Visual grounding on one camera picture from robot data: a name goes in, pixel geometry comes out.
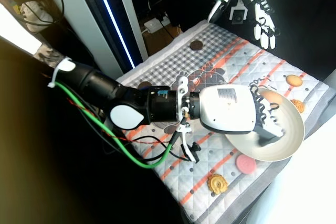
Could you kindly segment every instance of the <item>green cable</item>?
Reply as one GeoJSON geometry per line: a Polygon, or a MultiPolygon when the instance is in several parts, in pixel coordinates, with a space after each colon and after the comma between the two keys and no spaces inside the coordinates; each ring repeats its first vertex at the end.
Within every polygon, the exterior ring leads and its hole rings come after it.
{"type": "MultiPolygon", "coordinates": [[[[63,86],[61,83],[59,82],[55,82],[56,86],[59,86],[64,92],[66,92],[68,94],[68,96],[73,100],[73,102],[80,106],[81,108],[85,108],[83,106],[83,104],[78,100],[78,98],[70,91],[68,90],[65,86],[63,86]]],[[[137,165],[139,165],[142,168],[147,168],[147,169],[152,169],[157,167],[158,165],[160,165],[168,156],[169,151],[172,148],[172,145],[169,144],[167,146],[167,149],[165,150],[163,156],[159,159],[159,161],[157,161],[154,164],[148,165],[148,164],[143,164],[141,163],[139,160],[137,160],[135,157],[132,156],[131,153],[129,153],[129,151],[123,146],[123,144],[119,141],[119,139],[114,135],[114,133],[112,131],[110,131],[109,128],[107,128],[103,123],[101,123],[95,116],[93,116],[90,112],[88,112],[85,109],[82,109],[83,112],[85,113],[85,115],[91,119],[96,125],[98,125],[99,127],[101,127],[105,132],[107,132],[108,134],[110,134],[113,138],[113,140],[117,143],[117,145],[121,148],[121,150],[125,153],[125,155],[133,162],[135,162],[137,165]]]]}

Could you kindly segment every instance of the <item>red wire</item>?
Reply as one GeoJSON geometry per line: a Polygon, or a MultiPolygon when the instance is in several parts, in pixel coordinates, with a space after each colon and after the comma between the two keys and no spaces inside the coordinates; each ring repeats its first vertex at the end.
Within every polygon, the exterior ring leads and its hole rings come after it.
{"type": "MultiPolygon", "coordinates": [[[[96,117],[95,114],[94,114],[92,111],[90,111],[89,109],[87,109],[87,108],[85,108],[85,107],[81,107],[81,106],[75,104],[75,103],[74,103],[73,101],[71,101],[71,99],[69,99],[69,98],[67,98],[67,99],[68,99],[68,101],[70,102],[71,105],[73,105],[73,106],[75,106],[75,107],[77,107],[77,108],[79,108],[79,109],[81,109],[81,110],[85,110],[85,111],[89,112],[91,115],[93,115],[94,117],[96,117]]],[[[101,131],[104,132],[107,136],[112,137],[111,134],[107,133],[105,130],[101,129],[101,131]]],[[[130,139],[127,139],[127,138],[124,138],[124,137],[117,137],[117,136],[116,136],[116,138],[118,138],[118,139],[120,139],[120,140],[127,141],[127,142],[136,142],[136,143],[141,143],[141,144],[154,144],[154,143],[157,143],[157,142],[141,142],[141,141],[130,140],[130,139]]]]}

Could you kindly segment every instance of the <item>gingham pattern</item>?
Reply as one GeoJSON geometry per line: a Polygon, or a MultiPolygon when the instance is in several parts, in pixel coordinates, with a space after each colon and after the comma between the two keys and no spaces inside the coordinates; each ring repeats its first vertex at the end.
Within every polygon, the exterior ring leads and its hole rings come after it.
{"type": "MultiPolygon", "coordinates": [[[[128,80],[128,83],[134,87],[137,87],[142,81],[149,81],[153,85],[171,84],[181,71],[190,74],[201,68],[235,40],[237,40],[237,36],[210,24],[203,31],[191,37],[178,50],[172,51],[170,56],[151,69],[143,71],[136,80],[128,80]],[[204,48],[202,50],[192,51],[189,48],[189,43],[194,39],[203,42],[204,48]]],[[[237,40],[221,57],[213,62],[214,66],[220,66],[218,64],[221,60],[228,59],[221,66],[225,70],[223,76],[225,81],[233,80],[237,73],[241,72],[239,77],[235,78],[234,84],[249,85],[253,80],[260,84],[261,79],[267,78],[264,86],[276,90],[280,94],[285,94],[290,88],[290,85],[285,81],[286,76],[303,74],[303,85],[292,88],[288,99],[297,99],[305,103],[306,109],[302,113],[302,118],[305,121],[329,87],[286,62],[281,64],[281,59],[268,52],[260,51],[260,48],[250,43],[245,44],[230,57],[230,52],[242,41],[237,40]]],[[[170,155],[162,165],[155,168],[155,172],[163,180],[173,197],[184,208],[191,222],[216,223],[220,217],[225,216],[225,212],[235,200],[246,195],[249,187],[257,179],[270,182],[266,172],[272,171],[272,163],[258,162],[255,173],[251,175],[241,174],[235,166],[235,159],[240,153],[234,152],[235,148],[224,135],[211,134],[201,126],[198,120],[191,121],[191,127],[193,133],[187,135],[187,141],[189,144],[201,141],[202,150],[198,152],[200,162],[197,164],[192,162],[176,164],[176,158],[170,155]],[[228,181],[229,189],[227,192],[219,196],[211,194],[204,178],[212,173],[221,174],[228,181]]],[[[133,132],[134,137],[149,134],[165,140],[170,138],[154,124],[144,127],[139,132],[133,132]]],[[[148,146],[134,143],[133,145],[137,152],[145,155],[145,157],[157,156],[164,150],[161,145],[155,144],[148,146]]],[[[182,155],[180,145],[181,141],[178,140],[173,151],[182,155]]],[[[244,199],[246,204],[251,203],[252,200],[249,197],[244,199]]]]}

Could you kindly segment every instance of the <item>power strip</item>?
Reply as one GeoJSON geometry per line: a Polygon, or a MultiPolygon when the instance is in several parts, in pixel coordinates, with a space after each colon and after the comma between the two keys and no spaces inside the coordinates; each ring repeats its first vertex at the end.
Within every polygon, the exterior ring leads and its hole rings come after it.
{"type": "MultiPolygon", "coordinates": [[[[161,21],[162,25],[166,26],[170,24],[170,20],[164,16],[163,21],[161,21]]],[[[151,19],[150,21],[147,21],[143,25],[146,27],[147,31],[152,34],[162,28],[160,21],[157,18],[151,19]]]]}

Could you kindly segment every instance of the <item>zip tie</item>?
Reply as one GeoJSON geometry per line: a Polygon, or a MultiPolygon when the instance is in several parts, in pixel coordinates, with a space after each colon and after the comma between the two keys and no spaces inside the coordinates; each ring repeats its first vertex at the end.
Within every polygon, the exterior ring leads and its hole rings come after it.
{"type": "Polygon", "coordinates": [[[58,70],[61,69],[64,71],[71,71],[72,69],[75,68],[75,66],[76,65],[71,61],[71,58],[65,57],[59,64],[55,66],[54,72],[52,73],[53,77],[51,78],[51,82],[48,83],[48,87],[50,88],[55,87],[55,81],[56,81],[58,70]]]}

